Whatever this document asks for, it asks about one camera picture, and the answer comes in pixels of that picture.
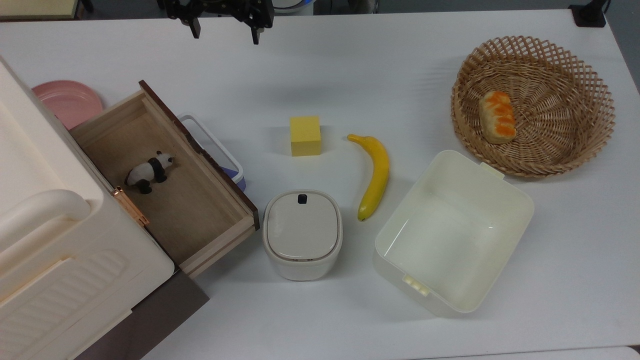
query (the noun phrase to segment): woven basket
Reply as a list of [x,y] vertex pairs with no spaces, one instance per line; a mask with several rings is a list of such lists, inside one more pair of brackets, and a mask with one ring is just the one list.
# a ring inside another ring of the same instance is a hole
[[[478,100],[492,90],[511,98],[515,139],[484,139]],[[483,162],[516,176],[562,174],[596,156],[613,132],[611,93],[569,51],[531,37],[489,40],[462,63],[451,97],[456,135]]]

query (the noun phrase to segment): metal hinge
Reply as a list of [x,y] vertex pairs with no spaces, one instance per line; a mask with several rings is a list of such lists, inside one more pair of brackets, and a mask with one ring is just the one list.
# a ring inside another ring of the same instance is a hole
[[120,204],[124,211],[129,214],[138,225],[145,226],[149,224],[149,220],[142,214],[140,209],[133,204],[133,201],[124,193],[121,187],[117,186],[115,190],[111,192],[111,196]]

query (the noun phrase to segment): pink plate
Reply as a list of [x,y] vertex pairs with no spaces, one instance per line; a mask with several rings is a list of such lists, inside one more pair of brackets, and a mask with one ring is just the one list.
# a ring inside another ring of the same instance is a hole
[[102,103],[98,95],[89,86],[77,81],[51,81],[32,90],[67,129],[72,129],[102,112]]

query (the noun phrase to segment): white container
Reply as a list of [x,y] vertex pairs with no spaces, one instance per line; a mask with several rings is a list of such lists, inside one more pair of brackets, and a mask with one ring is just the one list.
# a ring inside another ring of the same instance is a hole
[[227,150],[224,145],[202,124],[195,114],[185,112],[177,116],[182,125],[189,131],[191,136],[198,142],[213,160],[216,160],[222,171],[228,175],[240,190],[246,190],[244,172],[240,163]]
[[281,193],[264,212],[262,244],[282,277],[306,281],[324,276],[342,247],[338,204],[316,190]]
[[378,234],[375,269],[435,315],[477,309],[533,216],[531,198],[503,177],[438,154]]

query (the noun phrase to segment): wooden drawer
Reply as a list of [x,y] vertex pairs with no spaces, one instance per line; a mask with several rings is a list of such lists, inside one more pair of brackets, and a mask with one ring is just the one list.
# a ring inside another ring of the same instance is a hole
[[[70,133],[113,187],[121,187],[149,221],[147,231],[194,277],[259,229],[255,205],[193,139],[144,82],[141,90]],[[142,194],[125,185],[129,171],[173,156],[167,180]]]

